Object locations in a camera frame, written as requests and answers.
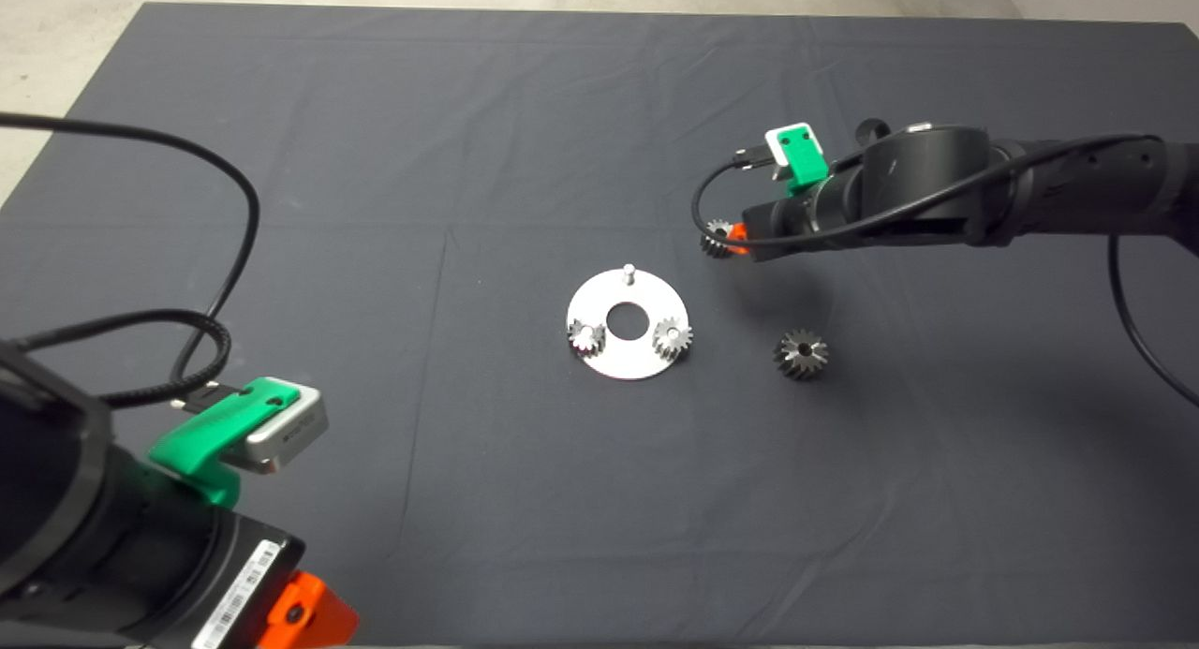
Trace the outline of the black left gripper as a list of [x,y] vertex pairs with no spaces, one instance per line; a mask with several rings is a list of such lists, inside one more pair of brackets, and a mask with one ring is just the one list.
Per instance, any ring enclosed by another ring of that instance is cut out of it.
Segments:
[[183,591],[123,637],[150,648],[347,645],[360,615],[321,578],[295,572],[303,555],[303,539],[219,509]]

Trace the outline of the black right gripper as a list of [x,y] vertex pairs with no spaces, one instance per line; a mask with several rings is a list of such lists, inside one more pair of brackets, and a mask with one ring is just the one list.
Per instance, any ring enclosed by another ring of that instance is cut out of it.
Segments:
[[[745,209],[745,222],[733,223],[728,229],[728,239],[737,241],[728,247],[731,256],[749,256],[753,262],[769,262],[801,253],[819,253],[830,251],[823,239],[809,244],[793,244],[793,238],[812,238],[819,224],[819,202],[814,196],[793,197],[777,202],[763,202]],[[751,246],[746,248],[741,241],[763,241],[771,239],[789,240],[782,246]]]

